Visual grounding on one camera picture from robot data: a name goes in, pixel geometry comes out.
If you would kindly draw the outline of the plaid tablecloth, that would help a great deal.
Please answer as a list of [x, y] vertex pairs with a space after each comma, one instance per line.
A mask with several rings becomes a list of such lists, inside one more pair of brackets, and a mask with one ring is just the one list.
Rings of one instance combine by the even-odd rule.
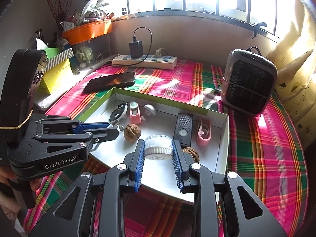
[[[197, 105], [229, 116], [227, 169], [238, 173], [288, 236], [302, 228], [308, 209], [308, 171], [290, 116], [273, 95], [263, 113], [248, 117], [207, 97], [221, 86], [217, 66], [179, 60], [173, 70], [137, 68], [133, 91]], [[124, 198], [127, 236], [190, 236], [192, 207], [141, 189]]]

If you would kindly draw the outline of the black small remote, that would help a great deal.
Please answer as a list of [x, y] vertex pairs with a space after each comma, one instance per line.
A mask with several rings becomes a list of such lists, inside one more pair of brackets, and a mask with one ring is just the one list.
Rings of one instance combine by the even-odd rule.
[[193, 115], [183, 112], [178, 113], [173, 140], [178, 140], [182, 148], [190, 147], [192, 128]]

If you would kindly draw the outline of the green white cardboard box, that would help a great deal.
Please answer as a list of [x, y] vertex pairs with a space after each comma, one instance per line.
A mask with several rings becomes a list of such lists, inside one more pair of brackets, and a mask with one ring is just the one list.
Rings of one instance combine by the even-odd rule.
[[[226, 172], [229, 149], [229, 116], [224, 113], [132, 90], [113, 88], [98, 98], [79, 116], [79, 120], [83, 122], [108, 121], [110, 114], [119, 104], [122, 102], [131, 103], [132, 101], [137, 101], [141, 108], [146, 104], [151, 104], [156, 109], [155, 116], [149, 117], [140, 124], [141, 139], [143, 140], [158, 134], [173, 137], [178, 113], [192, 114], [191, 146], [198, 152], [200, 163], [212, 172]], [[211, 121], [212, 137], [206, 147], [200, 147], [196, 143], [200, 118]], [[193, 194], [182, 194], [179, 191], [170, 158], [163, 161], [146, 159], [141, 185], [160, 195], [176, 198], [187, 204], [193, 203], [194, 200]]]

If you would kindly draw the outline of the orange tray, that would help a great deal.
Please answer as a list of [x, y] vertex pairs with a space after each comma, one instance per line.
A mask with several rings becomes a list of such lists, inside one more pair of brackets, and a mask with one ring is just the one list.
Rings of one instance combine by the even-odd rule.
[[83, 24], [62, 34], [70, 45], [79, 44], [113, 31], [111, 19]]

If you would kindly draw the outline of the striped gift box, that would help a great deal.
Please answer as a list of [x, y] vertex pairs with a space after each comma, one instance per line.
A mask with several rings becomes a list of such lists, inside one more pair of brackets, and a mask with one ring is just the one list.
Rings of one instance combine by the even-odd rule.
[[74, 53], [73, 53], [72, 48], [69, 48], [67, 50], [62, 51], [61, 53], [57, 54], [56, 56], [48, 59], [46, 69], [44, 72], [46, 73], [47, 71], [50, 71], [55, 66], [59, 65], [60, 63], [66, 61], [67, 59], [69, 59], [73, 56], [74, 56]]

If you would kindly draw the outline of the pink white clip gadget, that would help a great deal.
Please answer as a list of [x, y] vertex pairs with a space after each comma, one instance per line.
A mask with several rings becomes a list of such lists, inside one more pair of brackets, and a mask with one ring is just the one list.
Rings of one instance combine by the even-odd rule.
[[130, 102], [130, 122], [132, 124], [141, 124], [141, 115], [137, 101]]

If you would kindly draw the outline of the black oval key fob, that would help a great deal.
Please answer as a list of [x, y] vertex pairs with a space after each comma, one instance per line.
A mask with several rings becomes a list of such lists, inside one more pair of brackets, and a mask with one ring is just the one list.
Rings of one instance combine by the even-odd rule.
[[109, 123], [113, 126], [116, 125], [121, 119], [126, 117], [128, 105], [126, 102], [118, 104], [109, 117]]

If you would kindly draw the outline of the grey portable heater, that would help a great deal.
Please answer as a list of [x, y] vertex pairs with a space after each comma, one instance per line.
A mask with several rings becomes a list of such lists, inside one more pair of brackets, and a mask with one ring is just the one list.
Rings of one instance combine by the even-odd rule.
[[277, 68], [261, 56], [257, 47], [234, 49], [228, 56], [222, 78], [222, 102], [249, 116], [257, 116], [267, 106], [275, 89]]

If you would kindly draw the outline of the cream heart curtain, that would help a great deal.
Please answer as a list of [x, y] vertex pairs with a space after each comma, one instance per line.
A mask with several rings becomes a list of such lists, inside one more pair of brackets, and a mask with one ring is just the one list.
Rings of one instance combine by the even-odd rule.
[[268, 53], [276, 66], [276, 92], [298, 133], [303, 149], [315, 143], [315, 22], [294, 0], [286, 35]]

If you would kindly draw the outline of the white power strip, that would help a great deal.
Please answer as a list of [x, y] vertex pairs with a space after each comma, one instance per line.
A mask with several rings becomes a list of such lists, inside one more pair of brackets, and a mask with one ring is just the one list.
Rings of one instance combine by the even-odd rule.
[[131, 55], [119, 55], [111, 61], [113, 66], [146, 67], [163, 70], [173, 70], [177, 65], [177, 57], [162, 56], [154, 58], [153, 55], [144, 55], [141, 58], [131, 58]]

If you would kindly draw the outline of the walnut near centre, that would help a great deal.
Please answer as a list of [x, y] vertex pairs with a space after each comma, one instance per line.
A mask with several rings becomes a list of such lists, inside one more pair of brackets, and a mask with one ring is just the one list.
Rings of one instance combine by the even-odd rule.
[[135, 142], [137, 141], [140, 136], [141, 136], [141, 129], [138, 125], [136, 124], [128, 124], [124, 128], [124, 133], [123, 133], [125, 139], [129, 142]]

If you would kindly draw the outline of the white plug on strip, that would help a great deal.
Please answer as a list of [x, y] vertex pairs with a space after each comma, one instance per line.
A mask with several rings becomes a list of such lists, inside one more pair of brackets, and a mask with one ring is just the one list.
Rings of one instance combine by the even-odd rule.
[[157, 49], [155, 51], [155, 54], [153, 56], [154, 58], [161, 58], [162, 57], [162, 53], [161, 53], [161, 49]]

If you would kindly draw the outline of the black smartphone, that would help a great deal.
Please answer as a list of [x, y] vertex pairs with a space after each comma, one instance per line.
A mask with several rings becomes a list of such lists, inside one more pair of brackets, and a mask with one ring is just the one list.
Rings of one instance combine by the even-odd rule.
[[109, 90], [114, 87], [126, 88], [135, 84], [135, 72], [124, 72], [119, 74], [112, 74], [101, 76], [90, 80], [85, 86], [83, 92], [85, 94]]

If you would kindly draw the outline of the white round wall plug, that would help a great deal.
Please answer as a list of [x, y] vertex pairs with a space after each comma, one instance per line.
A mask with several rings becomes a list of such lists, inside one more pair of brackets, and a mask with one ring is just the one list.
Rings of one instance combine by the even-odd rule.
[[146, 104], [144, 106], [144, 113], [148, 117], [155, 116], [156, 115], [156, 109], [151, 104]]

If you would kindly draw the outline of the yellow box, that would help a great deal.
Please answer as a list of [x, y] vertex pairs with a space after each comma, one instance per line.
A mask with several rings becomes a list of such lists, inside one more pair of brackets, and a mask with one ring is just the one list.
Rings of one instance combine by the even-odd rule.
[[44, 74], [38, 91], [46, 94], [52, 94], [72, 78], [73, 73], [70, 61], [67, 59]]

